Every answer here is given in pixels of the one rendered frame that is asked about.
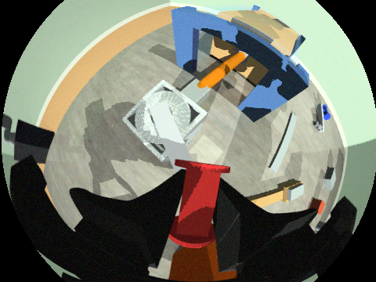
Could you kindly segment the clear-panelled rack with blue frame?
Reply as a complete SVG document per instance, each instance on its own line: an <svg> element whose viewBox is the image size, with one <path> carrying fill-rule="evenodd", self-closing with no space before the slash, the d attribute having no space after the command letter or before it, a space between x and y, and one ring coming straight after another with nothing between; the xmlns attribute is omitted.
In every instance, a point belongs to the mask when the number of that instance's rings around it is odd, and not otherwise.
<svg viewBox="0 0 376 282"><path fill-rule="evenodd" d="M183 6L181 9L210 13L210 15L219 16L219 18L236 23L242 28L247 28L248 31L259 35L260 38L263 38L264 41L269 42L269 44L287 56L309 81L308 72L299 63L301 44L306 38L300 32L297 32L297 29L288 25L288 23L273 15L273 13L267 12L266 9L256 5L248 6L242 4L219 4L203 7ZM197 62L200 62L201 59L211 53L213 37L214 35L208 34L206 31L200 31L198 35Z"/></svg>

